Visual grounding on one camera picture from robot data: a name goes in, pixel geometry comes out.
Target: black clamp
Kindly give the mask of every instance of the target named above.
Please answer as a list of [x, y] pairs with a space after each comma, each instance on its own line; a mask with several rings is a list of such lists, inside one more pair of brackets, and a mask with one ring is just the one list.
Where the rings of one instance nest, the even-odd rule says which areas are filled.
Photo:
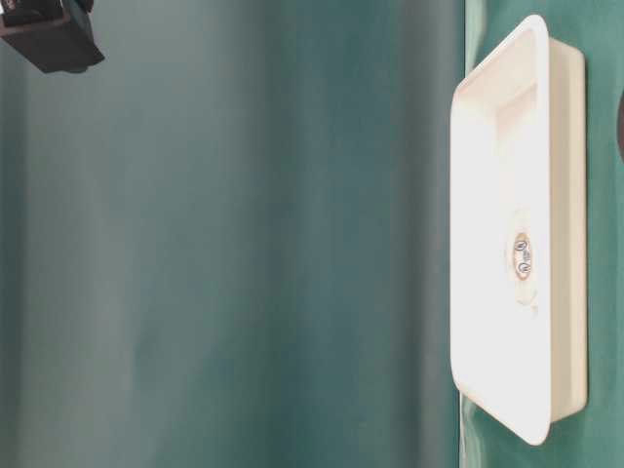
[[104, 60], [89, 13], [94, 0], [0, 0], [0, 37], [44, 73], [86, 71]]

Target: small label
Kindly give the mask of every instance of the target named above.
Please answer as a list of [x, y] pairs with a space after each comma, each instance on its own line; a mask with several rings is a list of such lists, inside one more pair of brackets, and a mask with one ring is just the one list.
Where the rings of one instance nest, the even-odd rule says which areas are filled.
[[516, 276], [520, 281], [525, 281], [530, 276], [533, 263], [530, 240], [527, 234], [520, 233], [516, 236], [512, 256], [512, 264], [514, 265]]

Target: white tray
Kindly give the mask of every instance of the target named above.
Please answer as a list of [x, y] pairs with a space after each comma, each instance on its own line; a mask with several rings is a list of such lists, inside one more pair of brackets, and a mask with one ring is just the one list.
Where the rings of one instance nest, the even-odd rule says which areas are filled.
[[587, 401], [583, 56], [528, 17], [459, 84], [450, 133], [453, 378], [538, 445]]

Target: teal cloth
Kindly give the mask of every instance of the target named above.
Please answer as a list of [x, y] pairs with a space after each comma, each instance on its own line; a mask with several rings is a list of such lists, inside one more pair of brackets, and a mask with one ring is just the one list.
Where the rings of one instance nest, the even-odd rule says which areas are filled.
[[468, 51], [478, 51], [480, 61], [533, 13], [546, 19], [551, 36], [578, 48], [587, 60], [589, 402], [584, 411], [554, 424], [543, 446], [531, 447], [464, 400], [462, 466], [622, 466], [624, 165], [615, 125], [624, 89], [624, 3], [469, 0]]
[[454, 0], [96, 1], [0, 47], [0, 464], [456, 467]]

